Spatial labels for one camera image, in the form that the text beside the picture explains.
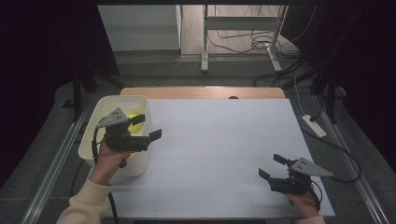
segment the gray floor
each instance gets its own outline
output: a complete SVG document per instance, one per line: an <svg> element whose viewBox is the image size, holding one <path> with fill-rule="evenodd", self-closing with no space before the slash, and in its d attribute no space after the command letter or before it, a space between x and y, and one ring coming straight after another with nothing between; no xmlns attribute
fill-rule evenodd
<svg viewBox="0 0 396 224"><path fill-rule="evenodd" d="M200 57L180 57L175 55L161 56L143 55L124 56L118 58L120 77L115 79L129 87L152 87L152 86L242 86L252 87L254 77L273 74L273 68L266 55L255 56L220 56L211 55L209 60L209 72L202 74L200 71ZM284 67L292 64L294 60L281 60ZM296 75L305 71L302 66L296 72L283 76L279 83L293 80ZM268 77L268 81L260 80L258 86L269 86L274 77ZM84 100L92 98L97 102L106 95L119 94L120 90L112 84L95 77L99 86L96 93L84 92ZM319 106L309 92L312 79L309 78L297 85L301 108L305 114L316 115ZM295 115L299 118L302 111L298 106L297 92L294 87L285 90L290 99ZM40 133L30 146L20 165L14 171L8 182L0 191L0 220L1 223L21 223L26 209L29 207L37 189L48 171L51 162L62 145L72 125L73 109L63 108L64 101L72 98L71 85L67 84L57 90L55 104L49 117L43 125ZM95 104L84 105L90 114ZM389 223L396 223L396 174L389 168L380 153L370 140L364 135L353 119L342 106L342 100L335 104L335 119L337 124L333 127L339 130L347 147L361 164L363 175L373 193L382 205L389 219ZM318 119L318 123L327 132L325 125L326 117ZM308 130L301 122L301 127ZM78 156L78 140L82 132L76 137L71 146L70 153L63 165L62 171L53 187L50 189L49 198L38 218L37 223L54 223L60 213L66 208L70 194L70 187L75 171L80 163ZM340 178L349 178L347 167L342 154L335 147L321 143L311 136L304 135L306 143L311 151L315 162L328 170L331 170ZM333 141L329 135L326 141ZM89 166L82 164L78 173L74 192L77 192L87 177ZM335 217L326 217L327 223L375 223L368 209L367 202L358 191L357 185L343 184L323 178L323 183L332 202ZM263 223L262 220L251 222ZM290 220L273 219L267 223L290 223Z"/></svg>

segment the yellow object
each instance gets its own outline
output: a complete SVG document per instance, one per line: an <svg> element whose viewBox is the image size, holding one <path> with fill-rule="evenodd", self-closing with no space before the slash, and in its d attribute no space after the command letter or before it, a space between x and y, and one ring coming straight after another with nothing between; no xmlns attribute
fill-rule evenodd
<svg viewBox="0 0 396 224"><path fill-rule="evenodd" d="M129 115L128 115L128 118L131 119L131 118L134 118L134 117L136 117L136 116L137 116L136 114L129 114ZM136 124L136 125L131 124L131 125L129 125L128 130L129 130L129 132L131 132L131 133L132 133L132 132L136 132L137 130L141 129L142 126L143 126L143 122L138 123L138 124Z"/></svg>

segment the wall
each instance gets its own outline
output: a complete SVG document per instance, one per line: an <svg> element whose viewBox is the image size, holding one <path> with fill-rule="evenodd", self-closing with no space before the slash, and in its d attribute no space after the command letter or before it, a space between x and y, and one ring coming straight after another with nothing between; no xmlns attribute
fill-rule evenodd
<svg viewBox="0 0 396 224"><path fill-rule="evenodd" d="M113 51L180 49L180 6L99 6Z"/></svg>

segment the white power strip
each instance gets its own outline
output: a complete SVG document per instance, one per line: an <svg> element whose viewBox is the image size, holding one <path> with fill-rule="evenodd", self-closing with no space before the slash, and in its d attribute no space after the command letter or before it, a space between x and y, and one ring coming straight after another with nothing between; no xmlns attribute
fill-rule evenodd
<svg viewBox="0 0 396 224"><path fill-rule="evenodd" d="M326 136L327 134L323 131L323 129L320 128L317 122L309 120L310 118L311 116L309 115L302 116L302 119L305 122L305 124L312 130L312 132L314 132L317 135L317 137Z"/></svg>

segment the white table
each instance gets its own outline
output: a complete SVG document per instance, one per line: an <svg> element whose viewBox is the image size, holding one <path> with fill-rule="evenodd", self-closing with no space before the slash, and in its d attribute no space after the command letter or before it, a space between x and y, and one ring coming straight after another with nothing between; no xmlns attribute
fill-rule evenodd
<svg viewBox="0 0 396 224"><path fill-rule="evenodd" d="M258 176L262 168L272 177L287 177L274 154L312 161L289 100L149 99L148 106L154 130L163 129L163 137L150 146L145 173L113 178L120 217L298 216L289 200ZM323 191L320 213L334 216L320 178L313 179Z"/></svg>

